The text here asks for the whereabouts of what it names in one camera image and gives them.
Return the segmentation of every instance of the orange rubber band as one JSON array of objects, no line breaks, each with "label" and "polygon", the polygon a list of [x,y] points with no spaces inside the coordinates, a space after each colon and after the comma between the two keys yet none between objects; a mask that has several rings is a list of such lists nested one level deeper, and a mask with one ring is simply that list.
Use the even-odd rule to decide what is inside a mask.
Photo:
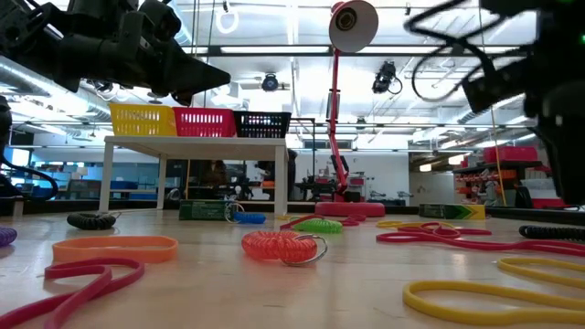
[{"label": "orange rubber band", "polygon": [[53,260],[78,261],[100,257],[159,263],[173,259],[177,246],[175,239],[162,236],[68,239],[53,245]]}]

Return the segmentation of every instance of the lamp base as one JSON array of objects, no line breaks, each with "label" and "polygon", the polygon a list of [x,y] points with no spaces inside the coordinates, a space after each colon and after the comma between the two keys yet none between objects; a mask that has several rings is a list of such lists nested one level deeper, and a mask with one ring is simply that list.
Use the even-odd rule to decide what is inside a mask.
[{"label": "lamp base", "polygon": [[347,217],[354,214],[384,217],[386,208],[380,203],[369,202],[319,202],[314,207],[314,213],[334,217]]}]

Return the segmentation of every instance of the ceiling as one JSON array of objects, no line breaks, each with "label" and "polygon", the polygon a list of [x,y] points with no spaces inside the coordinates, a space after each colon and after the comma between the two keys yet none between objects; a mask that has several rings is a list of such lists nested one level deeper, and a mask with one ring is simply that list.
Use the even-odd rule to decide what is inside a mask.
[{"label": "ceiling", "polygon": [[[69,1],[50,1],[61,9],[66,9]],[[378,33],[372,45],[400,46],[431,46],[439,43],[434,39],[425,39],[405,31],[404,22],[432,5],[441,3],[435,0],[371,0],[378,11]],[[286,46],[286,45],[323,45],[328,46],[328,26],[330,20],[329,0],[303,0],[283,2],[277,0],[239,0],[229,2],[229,13],[223,14],[221,1],[205,0],[194,3],[193,0],[176,0],[172,3],[183,22],[183,28],[177,41],[182,46],[206,48],[208,46]],[[406,15],[406,3],[411,6],[410,16]],[[231,27],[237,17],[237,25]],[[463,7],[442,13],[424,23],[427,27],[451,35],[462,35],[475,30],[481,24],[492,21],[495,17],[477,7],[477,1],[465,3]],[[497,46],[513,46],[531,42],[536,34],[536,14],[524,13],[504,22],[483,36],[473,40],[474,43]],[[223,69],[232,77],[229,88],[215,89],[199,94],[194,102],[198,106],[204,104],[211,107],[230,107],[234,109],[248,108],[250,111],[293,111],[295,117],[316,118],[324,122],[328,91],[331,88],[332,59],[322,56],[243,56],[243,57],[205,57],[212,66]],[[394,61],[398,77],[403,83],[399,95],[390,93],[374,94],[371,90],[375,75],[385,60]],[[339,68],[339,86],[341,90],[340,122],[356,122],[357,117],[365,117],[367,122],[383,123],[457,123],[469,112],[468,102],[463,91],[458,90],[449,99],[441,102],[421,101],[412,91],[412,71],[420,57],[392,56],[381,57],[341,57]],[[517,58],[500,58],[497,67],[504,66]],[[422,66],[417,75],[417,87],[427,97],[441,96],[451,89],[470,69],[479,64],[476,58],[441,57],[429,60]],[[26,71],[27,76],[41,77],[34,72]],[[267,93],[260,89],[261,81],[266,73],[275,73],[278,81],[284,84],[284,90]],[[91,85],[82,84],[80,94],[72,95],[57,85],[35,90],[30,81],[14,79],[0,72],[0,94],[9,95],[17,101],[16,121],[34,121],[38,118],[50,121],[57,118],[78,122],[107,122],[108,101],[147,104],[152,101],[149,90],[114,90],[109,94],[96,95]],[[393,90],[399,89],[394,83]],[[81,105],[64,106],[69,101],[77,100]],[[170,97],[161,100],[163,104],[178,106]],[[514,124],[530,123],[522,121],[522,100],[500,104],[495,111],[495,123]],[[58,116],[49,114],[57,112]],[[469,124],[491,123],[490,115],[472,118]],[[39,133],[34,128],[24,125],[20,127]],[[412,134],[413,144],[431,143],[437,139],[442,143],[464,138],[466,131],[457,132],[450,129],[441,131],[427,129],[420,132],[412,129],[365,130],[361,133],[373,135],[400,133]],[[489,139],[488,132],[484,138]]]}]

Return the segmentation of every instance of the black coiled keychain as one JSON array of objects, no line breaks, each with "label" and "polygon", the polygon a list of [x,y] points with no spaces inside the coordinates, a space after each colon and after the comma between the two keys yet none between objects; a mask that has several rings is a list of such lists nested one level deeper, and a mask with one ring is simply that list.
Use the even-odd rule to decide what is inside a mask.
[{"label": "black coiled keychain", "polygon": [[546,228],[532,225],[521,226],[520,234],[529,239],[567,239],[573,241],[585,241],[585,229],[583,228]]},{"label": "black coiled keychain", "polygon": [[114,217],[111,214],[71,214],[67,216],[67,222],[71,226],[80,229],[110,229],[116,223],[116,218],[118,217]]}]

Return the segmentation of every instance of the yellow basket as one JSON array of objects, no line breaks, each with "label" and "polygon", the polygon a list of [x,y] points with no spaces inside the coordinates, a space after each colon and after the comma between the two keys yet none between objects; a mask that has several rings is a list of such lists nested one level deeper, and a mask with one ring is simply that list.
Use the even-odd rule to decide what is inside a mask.
[{"label": "yellow basket", "polygon": [[176,136],[173,108],[162,105],[110,104],[118,136]]}]

